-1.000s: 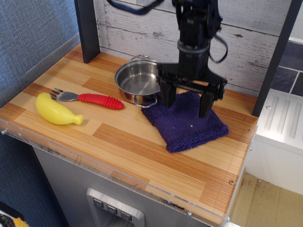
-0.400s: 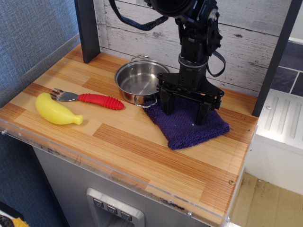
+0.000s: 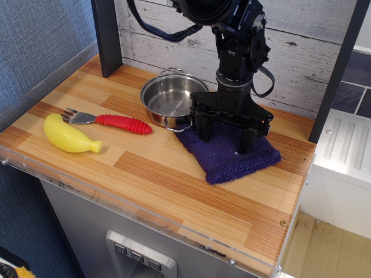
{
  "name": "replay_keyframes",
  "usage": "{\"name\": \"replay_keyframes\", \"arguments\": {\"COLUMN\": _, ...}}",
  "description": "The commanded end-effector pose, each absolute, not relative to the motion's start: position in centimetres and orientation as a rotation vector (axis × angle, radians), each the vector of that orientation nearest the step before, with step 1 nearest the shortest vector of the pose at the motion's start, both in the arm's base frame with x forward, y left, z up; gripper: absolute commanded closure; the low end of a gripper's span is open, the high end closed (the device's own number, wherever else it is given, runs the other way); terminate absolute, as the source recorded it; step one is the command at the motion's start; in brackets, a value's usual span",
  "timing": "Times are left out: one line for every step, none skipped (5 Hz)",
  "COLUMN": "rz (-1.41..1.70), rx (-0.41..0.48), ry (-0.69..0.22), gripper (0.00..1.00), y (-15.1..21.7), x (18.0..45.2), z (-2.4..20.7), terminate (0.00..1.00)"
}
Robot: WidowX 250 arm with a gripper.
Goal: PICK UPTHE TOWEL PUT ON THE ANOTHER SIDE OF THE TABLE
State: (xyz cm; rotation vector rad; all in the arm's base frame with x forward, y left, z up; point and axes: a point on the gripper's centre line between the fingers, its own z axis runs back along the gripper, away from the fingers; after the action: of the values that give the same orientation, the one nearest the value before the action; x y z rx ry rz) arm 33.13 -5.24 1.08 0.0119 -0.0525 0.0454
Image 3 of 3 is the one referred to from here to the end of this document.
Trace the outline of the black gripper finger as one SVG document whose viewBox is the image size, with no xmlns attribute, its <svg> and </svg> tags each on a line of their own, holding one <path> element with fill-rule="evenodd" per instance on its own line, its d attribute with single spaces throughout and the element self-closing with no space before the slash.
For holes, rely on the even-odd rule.
<svg viewBox="0 0 371 278">
<path fill-rule="evenodd" d="M 243 129 L 241 135 L 241 142 L 239 145 L 239 153 L 246 154 L 258 135 L 259 131 L 257 129 L 253 129 L 252 127 L 249 127 L 248 129 Z"/>
<path fill-rule="evenodd" d="M 213 134 L 214 115 L 208 115 L 196 111 L 195 123 L 199 138 L 203 142 L 208 142 Z"/>
</svg>

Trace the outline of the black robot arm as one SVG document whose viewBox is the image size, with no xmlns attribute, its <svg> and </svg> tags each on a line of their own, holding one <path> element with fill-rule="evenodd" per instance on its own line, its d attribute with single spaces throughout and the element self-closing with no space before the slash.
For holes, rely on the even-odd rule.
<svg viewBox="0 0 371 278">
<path fill-rule="evenodd" d="M 259 1 L 173 1 L 179 13 L 216 37 L 219 67 L 215 92 L 193 92 L 192 115 L 198 135 L 207 142 L 215 121 L 242 130 L 239 153 L 247 153 L 260 136 L 266 136 L 273 115 L 251 97 L 257 71 L 273 75 L 263 64 L 270 47 L 265 41 L 265 13 Z"/>
</svg>

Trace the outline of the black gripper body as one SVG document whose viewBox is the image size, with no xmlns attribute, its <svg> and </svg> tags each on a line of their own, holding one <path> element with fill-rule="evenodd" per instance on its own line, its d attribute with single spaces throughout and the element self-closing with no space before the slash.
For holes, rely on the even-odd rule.
<svg viewBox="0 0 371 278">
<path fill-rule="evenodd" d="M 259 131 L 260 136 L 267 136 L 273 114 L 257 105 L 250 95 L 253 79 L 232 81 L 217 78 L 218 88 L 215 92 L 191 93 L 192 115 L 195 120 L 196 111 L 214 115 L 214 121 L 240 129 L 252 127 Z"/>
</svg>

